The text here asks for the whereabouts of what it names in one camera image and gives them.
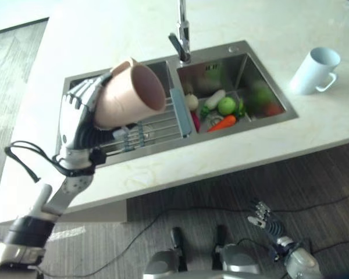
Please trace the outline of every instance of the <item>carrot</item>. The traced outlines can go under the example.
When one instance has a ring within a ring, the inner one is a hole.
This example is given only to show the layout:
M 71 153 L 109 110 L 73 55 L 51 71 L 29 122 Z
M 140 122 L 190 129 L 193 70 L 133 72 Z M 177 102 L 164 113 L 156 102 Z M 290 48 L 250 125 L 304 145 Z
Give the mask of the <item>carrot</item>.
M 235 123 L 237 123 L 236 117 L 234 115 L 228 115 L 219 123 L 211 127 L 207 132 L 213 132 L 213 131 L 218 131 L 224 128 L 228 128 L 234 125 Z

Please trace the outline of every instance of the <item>floor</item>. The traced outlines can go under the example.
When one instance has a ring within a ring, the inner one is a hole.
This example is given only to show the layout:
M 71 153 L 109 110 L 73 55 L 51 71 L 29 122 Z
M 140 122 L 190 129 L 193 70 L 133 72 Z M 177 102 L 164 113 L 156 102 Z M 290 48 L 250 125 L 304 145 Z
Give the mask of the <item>floor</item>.
M 10 141 L 46 25 L 0 33 L 0 178 L 3 147 Z M 169 231 L 174 226 L 183 229 L 188 268 L 209 269 L 217 224 L 228 226 L 230 242 L 249 238 L 268 244 L 246 219 L 253 197 L 277 211 L 291 237 L 311 239 L 323 274 L 349 272 L 349 144 L 130 199 L 126 224 L 58 224 L 41 267 L 53 276 L 91 274 L 111 262 L 158 216 L 123 256 L 88 278 L 141 278 L 150 256 L 170 248 Z M 0 226 L 0 239 L 7 229 Z M 258 259 L 266 276 L 285 274 L 282 263 L 273 263 L 264 248 L 251 241 L 240 245 Z

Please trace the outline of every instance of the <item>double sink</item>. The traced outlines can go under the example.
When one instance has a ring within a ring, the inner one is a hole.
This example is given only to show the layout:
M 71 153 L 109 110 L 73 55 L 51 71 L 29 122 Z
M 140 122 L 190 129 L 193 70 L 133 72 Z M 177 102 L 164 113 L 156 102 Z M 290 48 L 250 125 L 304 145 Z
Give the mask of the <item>double sink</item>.
M 191 62 L 182 64 L 178 56 L 142 62 L 160 79 L 166 94 L 166 110 L 140 121 L 124 139 L 102 146 L 108 158 L 104 165 L 196 144 L 227 135 L 279 123 L 297 117 L 296 112 L 246 41 L 201 49 L 191 53 Z M 86 78 L 108 69 L 65 79 L 64 94 Z M 217 90 L 236 102 L 242 99 L 245 116 L 223 130 L 207 132 L 220 115 L 211 112 L 196 130 L 185 103 L 186 94 L 204 102 Z

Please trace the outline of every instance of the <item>green vegetable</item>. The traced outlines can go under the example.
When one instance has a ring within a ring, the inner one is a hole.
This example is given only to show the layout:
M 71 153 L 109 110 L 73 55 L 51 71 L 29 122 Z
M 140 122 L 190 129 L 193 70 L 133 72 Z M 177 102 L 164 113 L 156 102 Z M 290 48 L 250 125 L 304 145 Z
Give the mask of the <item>green vegetable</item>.
M 244 115 L 245 115 L 245 105 L 244 105 L 243 99 L 239 100 L 239 104 L 238 104 L 237 110 L 235 112 L 235 115 L 236 115 L 237 118 L 244 117 Z
M 230 115 L 235 112 L 237 104 L 231 97 L 224 97 L 218 103 L 218 111 L 221 115 Z

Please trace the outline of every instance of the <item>white countertop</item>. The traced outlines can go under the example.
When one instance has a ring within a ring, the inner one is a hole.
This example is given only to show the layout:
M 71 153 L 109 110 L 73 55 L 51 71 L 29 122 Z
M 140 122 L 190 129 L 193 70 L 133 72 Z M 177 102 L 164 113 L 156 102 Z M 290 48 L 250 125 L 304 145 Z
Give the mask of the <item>white countertop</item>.
M 55 152 L 65 77 L 105 69 L 127 56 L 173 55 L 177 1 L 64 1 L 51 16 L 35 60 L 13 140 Z M 247 40 L 299 117 L 98 169 L 68 212 L 349 142 L 349 1 L 188 0 L 191 49 Z M 341 56 L 339 79 L 327 92 L 293 95 L 288 83 L 314 47 Z M 52 167 L 26 153 L 36 173 Z M 0 223 L 31 204 L 36 186 L 13 160 L 0 185 Z

